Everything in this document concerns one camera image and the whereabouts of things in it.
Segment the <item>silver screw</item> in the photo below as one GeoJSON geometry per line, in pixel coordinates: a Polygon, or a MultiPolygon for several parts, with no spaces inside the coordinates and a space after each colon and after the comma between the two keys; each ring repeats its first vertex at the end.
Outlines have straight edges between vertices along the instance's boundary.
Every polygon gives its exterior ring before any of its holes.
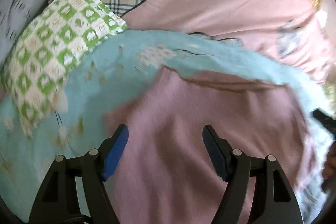
{"type": "Polygon", "coordinates": [[[242,154],[242,152],[239,149],[234,149],[232,153],[233,155],[236,155],[236,156],[240,156],[242,154]]]}
{"type": "Polygon", "coordinates": [[[276,158],[273,155],[268,155],[267,158],[268,158],[269,161],[275,161],[276,160],[276,158]]]}
{"type": "Polygon", "coordinates": [[[56,158],[55,158],[55,160],[57,161],[57,162],[60,162],[60,161],[62,161],[64,159],[64,157],[62,156],[62,155],[58,155],[56,158]]]}
{"type": "Polygon", "coordinates": [[[97,155],[98,154],[98,149],[91,149],[90,151],[89,151],[89,154],[91,155],[91,156],[95,156],[95,155],[97,155]]]}

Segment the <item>blue sheet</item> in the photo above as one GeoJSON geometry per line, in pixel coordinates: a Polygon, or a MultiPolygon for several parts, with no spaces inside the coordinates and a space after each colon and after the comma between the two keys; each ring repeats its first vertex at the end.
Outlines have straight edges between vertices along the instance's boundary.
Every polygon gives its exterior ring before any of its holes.
{"type": "MultiPolygon", "coordinates": [[[[65,88],[68,113],[60,113],[68,138],[59,137],[56,115],[51,115],[33,130],[23,134],[11,100],[0,105],[0,195],[8,207],[27,221],[35,195],[51,162],[58,154],[80,156],[98,147],[105,132],[103,113],[145,92],[160,65],[176,69],[182,76],[200,70],[212,70],[246,79],[260,79],[289,84],[308,117],[310,130],[318,147],[318,161],[323,162],[331,136],[308,114],[320,107],[328,108],[322,88],[300,70],[280,65],[242,47],[209,41],[192,35],[165,31],[126,31],[110,38],[85,57],[74,70],[65,88]],[[14,129],[5,121],[13,120],[14,129]]],[[[297,193],[306,222],[324,198],[319,177],[310,189],[297,193]]],[[[106,184],[113,191],[113,179],[106,184]]],[[[79,199],[84,213],[83,190],[79,199]]]]}

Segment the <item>teal blanket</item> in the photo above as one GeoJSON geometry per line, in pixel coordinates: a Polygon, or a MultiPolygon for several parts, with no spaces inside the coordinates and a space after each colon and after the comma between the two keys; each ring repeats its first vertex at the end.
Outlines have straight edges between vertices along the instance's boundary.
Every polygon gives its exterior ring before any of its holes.
{"type": "MultiPolygon", "coordinates": [[[[51,162],[58,154],[80,156],[98,147],[105,138],[102,114],[145,92],[161,65],[176,69],[188,77],[201,70],[289,84],[306,116],[322,163],[331,136],[310,116],[328,102],[322,88],[298,69],[275,63],[257,53],[220,41],[209,41],[175,32],[126,31],[103,43],[74,70],[65,88],[68,113],[55,114],[33,130],[23,134],[11,100],[0,105],[0,195],[8,207],[27,221],[35,195],[51,162]],[[68,132],[59,134],[59,125],[68,132]]],[[[309,191],[297,194],[305,220],[324,199],[319,176],[309,191]]],[[[111,182],[106,184],[112,191],[111,182]]],[[[85,213],[84,194],[79,200],[85,213]]]]}

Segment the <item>blue gripper pad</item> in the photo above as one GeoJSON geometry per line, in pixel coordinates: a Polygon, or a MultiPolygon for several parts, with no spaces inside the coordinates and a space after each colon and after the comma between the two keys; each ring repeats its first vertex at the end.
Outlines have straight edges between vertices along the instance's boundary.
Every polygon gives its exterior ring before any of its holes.
{"type": "Polygon", "coordinates": [[[121,155],[125,150],[127,141],[128,141],[128,128],[127,126],[124,126],[115,144],[113,145],[112,149],[107,154],[104,160],[104,170],[101,174],[103,181],[107,181],[109,177],[113,176],[117,168],[117,165],[120,161],[121,155]]]}

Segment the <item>green and white checkered pillow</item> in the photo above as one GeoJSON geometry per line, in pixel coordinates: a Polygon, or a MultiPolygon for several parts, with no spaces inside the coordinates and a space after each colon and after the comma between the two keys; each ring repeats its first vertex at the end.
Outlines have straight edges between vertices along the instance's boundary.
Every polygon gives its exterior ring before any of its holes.
{"type": "Polygon", "coordinates": [[[51,113],[54,96],[81,59],[126,29],[100,0],[54,0],[28,25],[1,75],[26,134],[51,113]]]}

